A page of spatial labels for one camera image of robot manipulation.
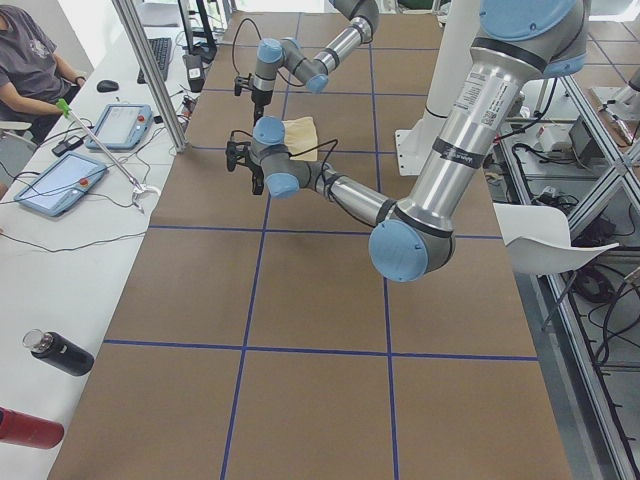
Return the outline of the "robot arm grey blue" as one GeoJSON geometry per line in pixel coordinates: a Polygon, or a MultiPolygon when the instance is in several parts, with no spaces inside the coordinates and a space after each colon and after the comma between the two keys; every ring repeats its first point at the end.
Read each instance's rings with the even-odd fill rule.
{"type": "Polygon", "coordinates": [[[517,94],[529,81],[579,71],[586,55],[587,1],[484,1],[470,46],[471,67],[452,110],[435,137],[410,194],[390,199],[335,171],[297,160],[285,143],[283,122],[265,114],[275,81],[286,70],[309,91],[321,92],[330,74],[355,49],[371,42],[379,25],[373,1],[339,1],[347,27],[313,58],[296,39],[263,38],[252,74],[237,77],[254,105],[250,143],[227,162],[242,161],[256,176],[255,191],[286,199],[311,189],[371,227],[371,261],[385,278],[410,282],[444,266],[455,250],[452,216],[489,154],[517,94]]]}
{"type": "Polygon", "coordinates": [[[262,118],[265,108],[270,105],[276,79],[282,69],[287,70],[302,87],[317,94],[326,88],[329,75],[354,50],[373,40],[380,15],[375,1],[333,1],[331,5],[346,17],[348,24],[312,57],[307,55],[309,48],[295,37],[259,40],[254,72],[238,75],[234,85],[236,96],[244,90],[251,93],[254,121],[262,118]]]}

